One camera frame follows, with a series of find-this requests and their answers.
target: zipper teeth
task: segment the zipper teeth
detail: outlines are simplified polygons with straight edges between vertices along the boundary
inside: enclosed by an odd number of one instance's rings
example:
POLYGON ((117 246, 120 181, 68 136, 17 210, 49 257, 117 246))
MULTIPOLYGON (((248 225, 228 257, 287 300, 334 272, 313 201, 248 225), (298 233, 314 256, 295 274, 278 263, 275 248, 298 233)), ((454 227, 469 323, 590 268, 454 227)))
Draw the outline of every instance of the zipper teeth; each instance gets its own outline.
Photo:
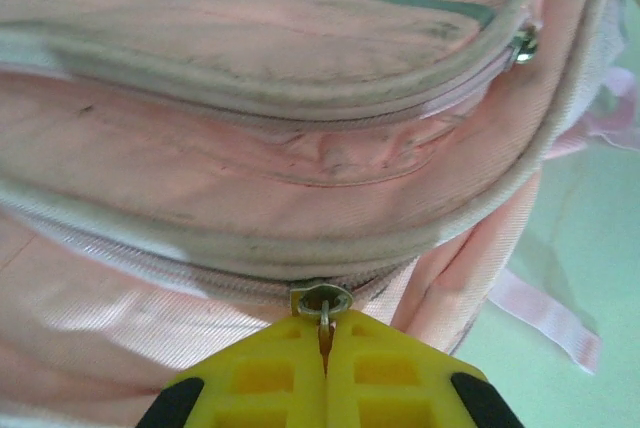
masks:
MULTIPOLYGON (((289 306, 292 282, 270 281, 246 275, 172 260, 117 243, 97 235, 12 210, 12 214, 44 236, 91 259, 111 265, 127 274, 135 274, 152 283, 181 291, 203 294, 225 301, 257 305, 289 306)), ((356 301, 369 300, 383 290, 414 260, 396 263, 366 273, 323 279, 349 290, 356 301)))
POLYGON ((442 113, 477 93, 478 90, 493 81, 505 70, 505 67, 513 55, 513 51, 513 48, 502 50, 496 58, 472 78, 469 78, 436 98, 437 102, 432 103, 431 101, 427 101, 423 105, 423 116, 426 118, 442 113))

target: metal zipper pull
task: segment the metal zipper pull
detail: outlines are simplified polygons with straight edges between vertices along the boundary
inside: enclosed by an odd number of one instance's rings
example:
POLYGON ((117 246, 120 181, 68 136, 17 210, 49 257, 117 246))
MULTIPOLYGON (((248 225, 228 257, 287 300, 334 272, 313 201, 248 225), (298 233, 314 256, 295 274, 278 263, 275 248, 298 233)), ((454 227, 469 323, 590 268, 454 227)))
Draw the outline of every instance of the metal zipper pull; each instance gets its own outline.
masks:
POLYGON ((335 331, 335 317, 353 305, 353 295, 337 285, 311 281, 291 288, 291 312, 318 323, 318 345, 327 373, 329 353, 335 331))
POLYGON ((513 54, 507 63, 507 70, 514 64, 526 65, 535 58, 538 52, 538 31, 535 23, 527 24, 518 30, 511 42, 513 54))

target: zipper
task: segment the zipper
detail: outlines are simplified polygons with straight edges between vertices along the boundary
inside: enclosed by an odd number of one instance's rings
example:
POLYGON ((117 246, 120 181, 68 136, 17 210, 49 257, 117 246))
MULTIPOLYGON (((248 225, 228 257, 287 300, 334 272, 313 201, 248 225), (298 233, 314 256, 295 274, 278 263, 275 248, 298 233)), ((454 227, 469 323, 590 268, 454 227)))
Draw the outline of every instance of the zipper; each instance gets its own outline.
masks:
POLYGON ((325 375, 333 345, 335 319, 351 308, 352 304, 353 295, 348 290, 330 283, 307 283, 291 290, 291 314, 317 321, 318 348, 325 375))
POLYGON ((15 207, 12 207, 10 213, 38 233, 71 251, 128 275, 182 293, 236 303, 290 307, 292 293, 305 291, 302 288, 318 284, 342 288, 351 295, 350 304, 369 301, 415 261, 411 259, 345 276, 279 281, 233 274, 162 257, 59 222, 27 214, 25 211, 16 210, 15 207))
POLYGON ((501 73, 509 71, 514 64, 524 65, 535 57, 538 46, 538 32, 541 23, 535 20, 529 10, 523 10, 520 22, 516 24, 510 41, 506 46, 498 48, 476 66, 460 75, 443 82, 423 93, 426 101, 409 108, 394 111, 392 113, 370 116, 365 118, 353 118, 342 120, 304 120, 295 118, 276 118, 258 114, 242 114, 235 110, 219 106, 210 106, 189 102, 170 96, 152 93, 143 89, 124 86, 121 84, 96 80, 90 77, 77 76, 71 73, 61 73, 52 69, 20 66, 12 63, 0 64, 0 70, 12 73, 21 73, 35 76, 46 76, 61 80, 82 80, 87 83, 96 83, 101 86, 110 85, 138 98, 142 97, 151 102, 157 102, 174 109, 188 111, 207 116, 213 120, 228 122, 244 127, 259 129, 275 129, 284 133, 299 134, 303 131, 346 131, 377 127, 381 125, 409 121, 416 118, 427 118, 446 111, 471 97, 479 90, 486 88, 501 73), (450 87, 442 92, 443 87, 450 87), (438 92, 429 98, 430 92, 438 92))

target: pink strap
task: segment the pink strap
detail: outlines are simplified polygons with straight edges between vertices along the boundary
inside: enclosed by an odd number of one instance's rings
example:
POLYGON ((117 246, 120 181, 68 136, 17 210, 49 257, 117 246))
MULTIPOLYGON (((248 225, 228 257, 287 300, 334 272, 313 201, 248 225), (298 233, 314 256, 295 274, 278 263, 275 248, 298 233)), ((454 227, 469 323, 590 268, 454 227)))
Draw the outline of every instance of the pink strap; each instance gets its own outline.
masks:
POLYGON ((635 126, 638 89, 636 78, 629 70, 612 67, 607 72, 604 86, 618 100, 609 115, 585 113, 580 120, 554 143, 547 158, 558 158, 587 147, 590 138, 625 150, 640 152, 640 129, 635 126))
POLYGON ((596 372, 602 340, 549 295, 503 270, 489 300, 557 343, 587 373, 596 372))

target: yellow clip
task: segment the yellow clip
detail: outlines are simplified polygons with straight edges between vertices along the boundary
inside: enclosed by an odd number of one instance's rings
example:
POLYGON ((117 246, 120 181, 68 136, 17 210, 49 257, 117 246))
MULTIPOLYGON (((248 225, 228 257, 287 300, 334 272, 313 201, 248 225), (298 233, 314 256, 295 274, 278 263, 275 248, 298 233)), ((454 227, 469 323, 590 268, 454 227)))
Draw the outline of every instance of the yellow clip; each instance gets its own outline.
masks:
POLYGON ((318 345, 308 319, 277 322, 180 374, 138 428, 522 426, 482 372, 360 312, 337 316, 326 376, 318 345))

